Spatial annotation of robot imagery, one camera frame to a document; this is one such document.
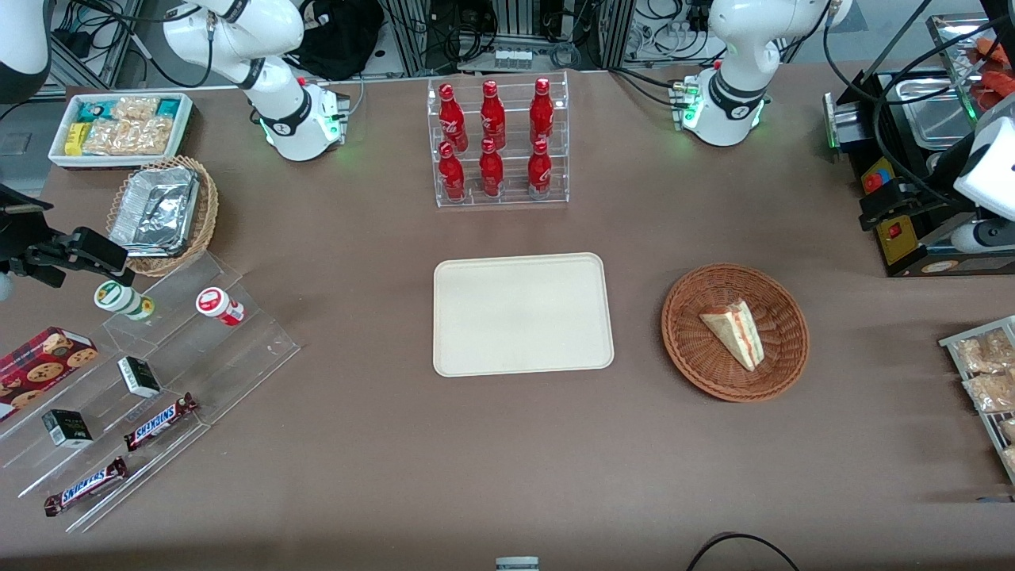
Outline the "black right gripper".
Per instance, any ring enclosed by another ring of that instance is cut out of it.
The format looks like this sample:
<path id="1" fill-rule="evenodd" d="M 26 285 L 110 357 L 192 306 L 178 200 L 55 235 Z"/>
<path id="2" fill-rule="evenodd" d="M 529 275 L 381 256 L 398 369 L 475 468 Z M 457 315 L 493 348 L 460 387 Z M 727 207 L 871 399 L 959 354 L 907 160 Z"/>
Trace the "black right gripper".
<path id="1" fill-rule="evenodd" d="M 71 234 L 55 237 L 44 217 L 49 209 L 53 209 L 51 203 L 7 186 L 1 187 L 2 266 L 9 267 L 17 276 L 32 278 L 50 288 L 61 288 L 66 278 L 62 270 L 128 274 L 127 251 L 100 232 L 76 228 Z M 21 259 L 39 252 L 48 254 L 48 265 L 36 265 Z"/>

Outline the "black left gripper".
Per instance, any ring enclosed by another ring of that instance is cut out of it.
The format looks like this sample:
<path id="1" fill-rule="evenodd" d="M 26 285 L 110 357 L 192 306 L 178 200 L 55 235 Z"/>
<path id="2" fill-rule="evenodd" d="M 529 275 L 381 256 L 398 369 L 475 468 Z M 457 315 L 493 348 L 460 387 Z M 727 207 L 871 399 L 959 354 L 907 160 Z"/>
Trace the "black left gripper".
<path id="1" fill-rule="evenodd" d="M 860 199 L 860 230 L 870 232 L 889 218 L 909 214 L 921 216 L 936 209 L 975 211 L 975 200 L 955 188 L 958 176 L 909 177 L 916 192 L 907 191 L 907 184 L 888 181 Z"/>

